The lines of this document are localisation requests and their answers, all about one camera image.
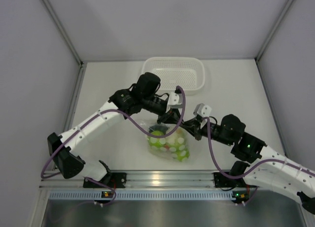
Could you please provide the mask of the clear polka dot zip bag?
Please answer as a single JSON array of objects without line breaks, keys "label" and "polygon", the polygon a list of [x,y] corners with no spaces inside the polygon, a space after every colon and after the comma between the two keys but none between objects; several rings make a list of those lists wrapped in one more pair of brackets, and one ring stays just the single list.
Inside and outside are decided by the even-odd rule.
[{"label": "clear polka dot zip bag", "polygon": [[[155,136],[169,134],[174,124],[159,124],[154,120],[138,120],[139,125]],[[192,163],[200,154],[197,142],[187,131],[178,127],[172,134],[164,138],[154,138],[145,135],[145,149],[160,160]]]}]

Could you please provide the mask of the pale green fake cabbage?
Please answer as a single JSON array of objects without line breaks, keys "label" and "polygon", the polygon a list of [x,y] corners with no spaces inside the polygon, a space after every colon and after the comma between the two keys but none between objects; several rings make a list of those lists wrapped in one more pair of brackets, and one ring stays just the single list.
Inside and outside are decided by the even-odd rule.
[{"label": "pale green fake cabbage", "polygon": [[181,151],[186,148],[187,138],[183,129],[177,129],[166,138],[166,144],[170,146],[170,152]]}]

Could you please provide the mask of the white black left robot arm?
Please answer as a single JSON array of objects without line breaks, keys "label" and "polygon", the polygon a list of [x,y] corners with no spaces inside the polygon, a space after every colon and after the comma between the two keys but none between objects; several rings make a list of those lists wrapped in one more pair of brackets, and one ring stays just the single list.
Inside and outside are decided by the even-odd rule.
[{"label": "white black left robot arm", "polygon": [[100,187],[107,187],[111,182],[108,166],[102,161],[90,159],[85,149],[94,138],[115,124],[126,119],[135,123],[131,116],[142,109],[160,117],[170,115],[173,108],[185,109],[186,96],[180,86],[167,100],[156,95],[159,88],[160,78],[146,72],[129,88],[116,91],[97,112],[79,125],[60,135],[55,132],[50,134],[47,138],[50,157],[43,169],[54,162],[65,179],[80,175],[92,178]]}]

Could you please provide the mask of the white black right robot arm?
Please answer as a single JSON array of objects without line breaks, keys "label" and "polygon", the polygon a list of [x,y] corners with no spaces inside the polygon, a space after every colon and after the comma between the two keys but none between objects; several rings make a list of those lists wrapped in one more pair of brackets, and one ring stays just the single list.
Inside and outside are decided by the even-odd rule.
[{"label": "white black right robot arm", "polygon": [[[282,194],[315,212],[315,173],[281,155],[261,139],[246,133],[245,124],[238,117],[229,114],[221,124],[211,123],[208,117],[196,116],[180,123],[181,128],[197,140],[208,139],[213,164],[222,176],[235,186],[244,183],[262,187]],[[231,146],[231,153],[237,158],[233,167],[225,173],[216,161],[212,141]]]}]

